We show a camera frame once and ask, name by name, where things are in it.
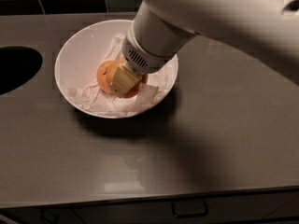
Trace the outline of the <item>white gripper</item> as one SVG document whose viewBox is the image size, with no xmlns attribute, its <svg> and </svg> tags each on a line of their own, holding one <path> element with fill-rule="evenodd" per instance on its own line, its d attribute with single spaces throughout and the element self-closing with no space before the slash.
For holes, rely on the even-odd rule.
<svg viewBox="0 0 299 224">
<path fill-rule="evenodd" d="M 122 43 L 127 62 L 114 63 L 108 69 L 109 89 L 120 98 L 135 96 L 142 80 L 140 73 L 159 71 L 194 37 L 163 21 L 142 3 Z"/>
</svg>

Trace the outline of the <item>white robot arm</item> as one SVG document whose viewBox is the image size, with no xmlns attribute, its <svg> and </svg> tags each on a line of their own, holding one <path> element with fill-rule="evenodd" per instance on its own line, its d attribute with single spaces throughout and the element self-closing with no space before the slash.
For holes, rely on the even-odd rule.
<svg viewBox="0 0 299 224">
<path fill-rule="evenodd" d="M 142 0 L 110 89 L 124 96 L 197 35 L 239 49 L 297 82 L 298 15 L 298 0 Z"/>
</svg>

